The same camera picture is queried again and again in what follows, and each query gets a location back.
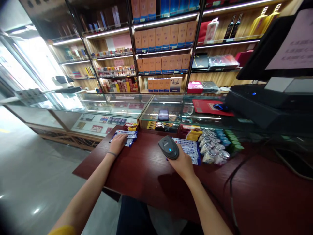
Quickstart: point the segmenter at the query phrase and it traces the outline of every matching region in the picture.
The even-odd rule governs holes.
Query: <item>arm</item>
[[[111,142],[109,152],[116,156],[121,152],[127,135],[117,135]],[[115,156],[107,153],[89,179],[73,197],[52,231],[65,225],[73,226],[76,234],[81,234],[100,196]]]
[[[180,144],[179,157],[169,160],[172,167],[186,182],[195,201],[204,234],[232,234],[227,224],[215,208],[200,180],[195,175],[191,157],[184,153]]]

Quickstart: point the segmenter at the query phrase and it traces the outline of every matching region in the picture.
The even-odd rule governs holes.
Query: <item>smartphone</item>
[[[313,168],[298,154],[281,148],[274,148],[281,160],[298,176],[313,180]]]
[[[157,116],[159,121],[168,121],[169,120],[169,110],[168,109],[159,109],[159,114]]]

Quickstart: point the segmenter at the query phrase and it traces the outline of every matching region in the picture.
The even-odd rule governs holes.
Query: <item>glass countertop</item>
[[[173,123],[178,126],[181,123],[188,125],[196,125],[208,128],[231,129],[247,133],[259,133],[263,135],[290,135],[290,136],[304,136],[311,138],[311,134],[305,133],[291,133],[275,130],[266,130],[257,126],[253,121],[234,113],[234,117],[214,115],[209,113],[196,113],[192,100],[220,100],[224,101],[226,96],[212,94],[211,96],[168,96],[155,95],[149,102],[149,106],[141,115],[140,120],[158,121],[159,109],[169,110],[169,121],[166,123]]]
[[[6,105],[138,118],[152,95],[46,93]]]

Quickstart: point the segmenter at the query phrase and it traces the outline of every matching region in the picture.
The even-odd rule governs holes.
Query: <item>yellow sleeve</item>
[[[65,225],[51,231],[48,235],[75,235],[75,229],[73,226]]]

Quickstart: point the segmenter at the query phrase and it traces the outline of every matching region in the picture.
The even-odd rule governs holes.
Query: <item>dark pants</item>
[[[128,196],[122,197],[120,217],[118,218],[116,235],[157,235],[146,204]],[[188,221],[181,235],[203,234],[200,225]]]

